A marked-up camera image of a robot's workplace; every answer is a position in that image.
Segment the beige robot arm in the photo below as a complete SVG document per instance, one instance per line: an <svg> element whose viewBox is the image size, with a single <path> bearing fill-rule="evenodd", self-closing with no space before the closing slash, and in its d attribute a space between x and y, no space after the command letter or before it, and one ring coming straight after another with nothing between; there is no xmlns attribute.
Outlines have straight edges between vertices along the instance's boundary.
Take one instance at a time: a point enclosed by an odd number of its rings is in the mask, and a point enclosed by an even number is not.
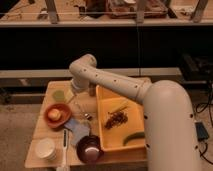
<svg viewBox="0 0 213 171"><path fill-rule="evenodd" d="M202 171L191 99L179 83L151 83L107 72L91 54L73 61L69 71L75 93L94 83L144 107L149 171Z"/></svg>

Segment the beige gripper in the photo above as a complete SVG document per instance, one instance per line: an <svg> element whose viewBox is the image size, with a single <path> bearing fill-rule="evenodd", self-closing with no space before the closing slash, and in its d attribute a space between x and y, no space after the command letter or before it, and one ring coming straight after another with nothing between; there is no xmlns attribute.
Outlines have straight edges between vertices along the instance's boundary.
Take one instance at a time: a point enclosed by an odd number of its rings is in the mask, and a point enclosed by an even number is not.
<svg viewBox="0 0 213 171"><path fill-rule="evenodd" d="M88 82L78 82L72 79L70 81L69 89L65 92L65 101L70 102L78 93L85 91L88 87Z"/></svg>

